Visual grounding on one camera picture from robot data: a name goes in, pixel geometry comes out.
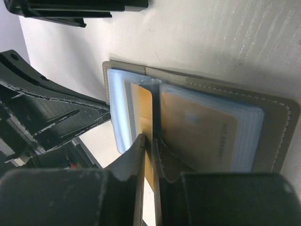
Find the gold card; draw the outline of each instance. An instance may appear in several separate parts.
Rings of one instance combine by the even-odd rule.
[[[143,133],[147,137],[145,155],[145,177],[154,190],[154,180],[151,169],[151,140],[152,140],[152,94],[150,91],[131,84],[133,112],[136,134]]]
[[[198,172],[229,172],[236,117],[167,92],[160,102],[163,140],[174,154]]]

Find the white surface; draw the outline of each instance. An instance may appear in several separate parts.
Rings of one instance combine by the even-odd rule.
[[[80,136],[91,154],[105,168],[115,161],[120,154],[116,151],[116,143],[111,121],[95,127]]]
[[[299,0],[152,0],[142,12],[112,15],[84,29],[21,18],[32,66],[102,100],[102,62],[111,58],[206,72],[301,102]],[[282,170],[299,194],[300,135],[298,124]]]

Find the open wallet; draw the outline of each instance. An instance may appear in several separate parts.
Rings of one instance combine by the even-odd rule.
[[[143,133],[200,173],[280,172],[300,106],[237,84],[118,61],[103,63],[117,149]],[[151,142],[145,176],[153,188]]]

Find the wallet stitching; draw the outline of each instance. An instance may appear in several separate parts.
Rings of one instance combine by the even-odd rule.
[[[131,68],[127,68],[127,67],[122,67],[122,66],[112,66],[112,67],[116,67],[116,68],[123,68],[123,69],[128,69],[128,70],[133,70],[133,71],[138,71],[138,72],[143,72],[145,73],[145,70],[138,70],[138,69],[131,69]],[[181,80],[177,80],[177,79],[174,79],[174,78],[171,78],[172,80],[174,81],[178,81],[178,82],[183,82]],[[105,83],[106,83],[106,88],[107,88],[107,98],[108,98],[108,102],[110,101],[109,99],[109,88],[108,88],[108,81],[105,80]],[[225,89],[218,89],[218,88],[214,88],[214,87],[210,87],[210,86],[204,86],[204,85],[199,85],[199,84],[195,84],[195,83],[192,83],[192,82],[185,82],[186,84],[191,84],[191,85],[195,85],[195,86],[200,86],[200,87],[203,87],[203,88],[206,88],[206,89],[215,89],[215,90],[219,90],[219,91],[223,91],[223,92],[227,92],[227,93],[231,93],[231,94],[235,94],[235,95],[241,95],[241,96],[246,96],[246,97],[251,97],[251,98],[256,98],[256,99],[261,99],[261,100],[265,100],[265,101],[269,101],[269,102],[272,102],[272,103],[275,103],[275,104],[278,104],[278,105],[282,105],[282,106],[285,106],[287,108],[287,111],[288,111],[288,117],[287,117],[287,121],[286,121],[286,125],[284,127],[284,130],[282,132],[282,136],[281,136],[281,140],[280,140],[280,144],[278,146],[278,149],[277,149],[277,152],[276,152],[276,156],[274,158],[274,161],[273,161],[273,166],[271,168],[271,172],[273,171],[274,167],[275,167],[275,164],[276,164],[276,160],[277,160],[277,157],[279,155],[279,152],[280,152],[280,149],[282,147],[282,143],[283,143],[283,140],[284,140],[284,137],[285,137],[285,132],[286,132],[286,129],[287,127],[289,126],[289,122],[291,120],[291,108],[284,104],[284,103],[281,103],[281,102],[278,102],[276,100],[270,100],[270,99],[266,99],[266,98],[263,98],[263,97],[257,97],[257,96],[252,96],[252,95],[246,95],[246,94],[243,94],[243,93],[237,93],[237,92],[232,92],[232,91],[229,91],[229,90],[225,90]]]
[[[183,82],[181,80],[178,80],[178,79],[174,79],[174,78],[171,78],[172,80],[174,81],[178,81],[178,82]],[[271,172],[274,170],[274,167],[275,167],[275,164],[276,164],[276,160],[277,160],[277,157],[279,155],[279,152],[280,152],[280,149],[282,147],[282,143],[283,143],[283,140],[284,140],[284,137],[285,137],[285,132],[286,132],[286,129],[287,127],[289,126],[289,122],[291,120],[291,108],[284,104],[284,103],[281,103],[281,102],[278,102],[276,100],[270,100],[270,99],[266,99],[266,98],[263,98],[263,97],[257,97],[257,96],[252,96],[252,95],[246,95],[246,94],[243,94],[243,93],[237,93],[237,92],[232,92],[232,91],[229,91],[229,90],[224,90],[224,89],[218,89],[218,88],[214,88],[214,87],[210,87],[210,86],[204,86],[204,85],[199,85],[199,84],[195,84],[195,83],[192,83],[192,82],[187,82],[185,81],[186,84],[191,84],[191,85],[195,85],[195,86],[200,86],[200,87],[203,87],[203,88],[206,88],[206,89],[215,89],[215,90],[219,90],[219,91],[223,91],[223,92],[227,92],[227,93],[231,93],[231,94],[235,94],[235,95],[241,95],[241,96],[246,96],[246,97],[251,97],[251,98],[256,98],[256,99],[261,99],[261,100],[265,100],[265,101],[269,101],[269,102],[272,102],[272,103],[275,103],[275,104],[279,104],[279,105],[282,105],[282,106],[285,106],[287,108],[287,112],[288,112],[288,117],[287,117],[287,121],[286,121],[286,124],[285,124],[285,127],[284,127],[284,130],[282,132],[282,136],[281,136],[281,140],[280,140],[280,143],[279,143],[279,146],[278,146],[278,149],[277,149],[277,152],[276,152],[276,155],[275,155],[275,158],[274,158],[274,161],[273,161],[273,166],[271,168]]]
[[[139,70],[139,69],[134,69],[134,68],[128,68],[128,67],[122,67],[122,66],[112,66],[112,65],[104,65],[104,66],[107,66],[107,67],[112,67],[112,68],[123,68],[123,69],[128,69],[128,70],[131,70],[131,71],[138,71],[138,72],[143,72],[145,73],[145,70]],[[107,91],[107,100],[108,100],[108,104],[110,104],[110,98],[109,98],[109,85],[108,85],[108,70],[103,70],[104,72],[104,83],[105,83],[105,86],[106,86],[106,91]]]

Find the leather cover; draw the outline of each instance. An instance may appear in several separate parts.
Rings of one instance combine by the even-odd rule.
[[[168,84],[216,95],[260,107],[264,111],[261,137],[252,172],[280,172],[300,115],[293,100],[259,93],[239,85],[206,77],[150,68],[118,61],[103,63],[104,82],[109,104],[108,75],[110,68],[121,69],[165,80]]]

